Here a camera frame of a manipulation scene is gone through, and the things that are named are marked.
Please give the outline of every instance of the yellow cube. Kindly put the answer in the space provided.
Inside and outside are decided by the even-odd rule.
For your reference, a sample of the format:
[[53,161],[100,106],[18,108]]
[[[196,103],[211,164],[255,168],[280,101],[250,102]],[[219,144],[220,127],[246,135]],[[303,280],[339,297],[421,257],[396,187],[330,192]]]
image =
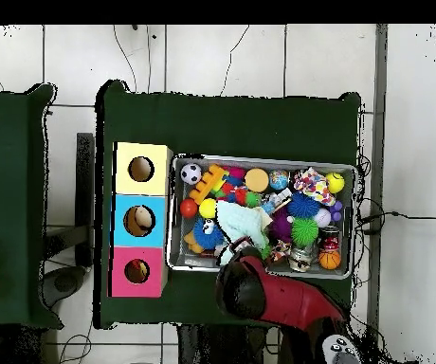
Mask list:
[[167,195],[173,152],[166,145],[118,142],[116,192]]

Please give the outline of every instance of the metal tray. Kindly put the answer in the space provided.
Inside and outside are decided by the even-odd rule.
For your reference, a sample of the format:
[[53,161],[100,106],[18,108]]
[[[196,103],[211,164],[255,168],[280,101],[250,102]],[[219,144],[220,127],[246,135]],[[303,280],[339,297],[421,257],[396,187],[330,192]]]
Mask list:
[[194,254],[188,249],[188,245],[183,240],[183,237],[192,230],[195,222],[195,219],[183,219],[179,213],[181,201],[188,197],[190,190],[194,187],[184,183],[179,177],[182,167],[187,163],[198,164],[203,172],[208,169],[209,165],[215,163],[219,166],[238,166],[244,169],[261,168],[267,172],[274,169],[295,171],[312,167],[321,174],[341,173],[345,180],[345,186],[340,193],[336,194],[336,199],[341,201],[344,210],[341,221],[335,223],[335,226],[341,230],[339,240],[341,265],[337,269],[328,270],[319,266],[317,262],[313,262],[307,272],[295,271],[288,266],[288,263],[273,264],[268,269],[269,272],[277,275],[297,278],[342,280],[351,275],[354,253],[354,227],[352,222],[354,222],[355,216],[354,200],[357,191],[357,170],[354,166],[215,155],[181,154],[173,157],[170,174],[169,222],[166,244],[166,262],[171,269],[192,272],[218,272],[220,270],[220,266],[216,264],[216,259],[203,258]]

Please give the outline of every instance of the green table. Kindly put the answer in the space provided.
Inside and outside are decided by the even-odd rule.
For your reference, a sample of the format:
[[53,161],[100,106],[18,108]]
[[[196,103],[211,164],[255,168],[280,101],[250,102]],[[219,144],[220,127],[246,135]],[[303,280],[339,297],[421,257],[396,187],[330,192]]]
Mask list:
[[0,93],[0,323],[61,328],[39,298],[45,224],[45,133],[52,85]]
[[[159,299],[108,298],[106,281],[115,141],[165,144],[175,153],[231,155],[356,164],[360,97],[340,100],[207,98],[131,94],[120,81],[97,95],[96,264],[94,323],[238,323],[218,309],[215,273],[170,272]],[[308,281],[343,305],[351,280]]]

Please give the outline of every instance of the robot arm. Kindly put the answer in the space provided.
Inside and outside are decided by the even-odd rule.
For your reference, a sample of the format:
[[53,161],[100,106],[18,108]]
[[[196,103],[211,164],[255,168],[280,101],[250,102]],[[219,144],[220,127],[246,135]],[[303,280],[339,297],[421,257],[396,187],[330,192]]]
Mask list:
[[231,250],[234,256],[216,282],[223,311],[280,325],[290,335],[293,354],[300,348],[295,335],[306,333],[314,364],[361,364],[346,337],[345,316],[332,300],[311,284],[267,273],[260,252],[247,238],[237,240]]

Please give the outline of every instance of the orange ball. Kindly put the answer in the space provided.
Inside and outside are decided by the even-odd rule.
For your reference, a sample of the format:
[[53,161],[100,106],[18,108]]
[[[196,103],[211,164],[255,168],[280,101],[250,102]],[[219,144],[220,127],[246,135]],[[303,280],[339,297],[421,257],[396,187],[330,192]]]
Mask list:
[[336,269],[341,264],[341,254],[334,251],[320,251],[319,263],[325,269]]
[[191,219],[198,211],[198,205],[194,202],[193,199],[186,198],[181,202],[181,205],[179,206],[179,211],[181,212],[181,215],[183,215],[185,218]]

